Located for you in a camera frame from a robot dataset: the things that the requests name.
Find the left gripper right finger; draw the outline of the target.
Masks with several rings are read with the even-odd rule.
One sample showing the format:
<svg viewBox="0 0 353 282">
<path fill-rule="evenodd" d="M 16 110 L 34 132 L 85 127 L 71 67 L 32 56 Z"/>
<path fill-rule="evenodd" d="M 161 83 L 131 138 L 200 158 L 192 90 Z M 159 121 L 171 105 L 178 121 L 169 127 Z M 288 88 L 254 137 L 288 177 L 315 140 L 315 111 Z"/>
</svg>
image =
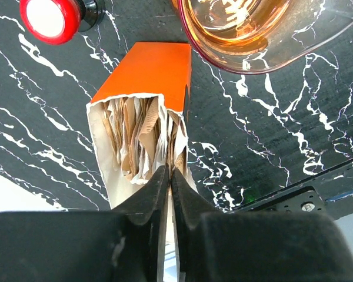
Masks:
<svg viewBox="0 0 353 282">
<path fill-rule="evenodd" d="M 316 213 L 224 213 L 171 178 L 179 281 L 353 281 L 337 225 Z"/>
</svg>

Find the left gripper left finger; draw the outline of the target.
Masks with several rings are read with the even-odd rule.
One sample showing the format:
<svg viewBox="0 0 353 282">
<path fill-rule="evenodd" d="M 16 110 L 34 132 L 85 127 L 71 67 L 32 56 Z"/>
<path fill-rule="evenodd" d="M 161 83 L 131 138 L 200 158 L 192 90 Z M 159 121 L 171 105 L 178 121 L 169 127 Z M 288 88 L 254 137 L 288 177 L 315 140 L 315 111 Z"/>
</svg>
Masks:
<svg viewBox="0 0 353 282">
<path fill-rule="evenodd" d="M 0 281 L 162 281 L 168 182 L 110 211 L 0 212 Z"/>
</svg>

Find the orange coffee filter box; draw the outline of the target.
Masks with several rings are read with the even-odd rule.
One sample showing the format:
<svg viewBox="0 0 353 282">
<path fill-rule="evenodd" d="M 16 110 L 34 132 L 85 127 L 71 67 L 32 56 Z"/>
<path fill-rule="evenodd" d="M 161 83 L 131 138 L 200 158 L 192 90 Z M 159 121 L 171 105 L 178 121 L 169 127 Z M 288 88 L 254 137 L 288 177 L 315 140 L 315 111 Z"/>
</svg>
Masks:
<svg viewBox="0 0 353 282">
<path fill-rule="evenodd" d="M 182 112 L 187 126 L 191 73 L 188 43 L 138 42 L 87 104 L 89 131 L 111 207 L 167 166 L 155 168 L 159 106 Z"/>
</svg>

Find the brown paper coffee filter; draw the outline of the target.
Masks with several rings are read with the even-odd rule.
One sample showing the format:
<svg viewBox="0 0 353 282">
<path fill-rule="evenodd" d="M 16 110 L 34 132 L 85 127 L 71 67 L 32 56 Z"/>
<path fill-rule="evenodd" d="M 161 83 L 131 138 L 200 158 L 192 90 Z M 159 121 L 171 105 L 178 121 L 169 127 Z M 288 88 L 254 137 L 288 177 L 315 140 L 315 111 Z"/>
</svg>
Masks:
<svg viewBox="0 0 353 282">
<path fill-rule="evenodd" d="M 155 168 L 167 165 L 187 176 L 188 134 L 182 112 L 159 106 L 159 137 L 156 146 Z"/>
</svg>

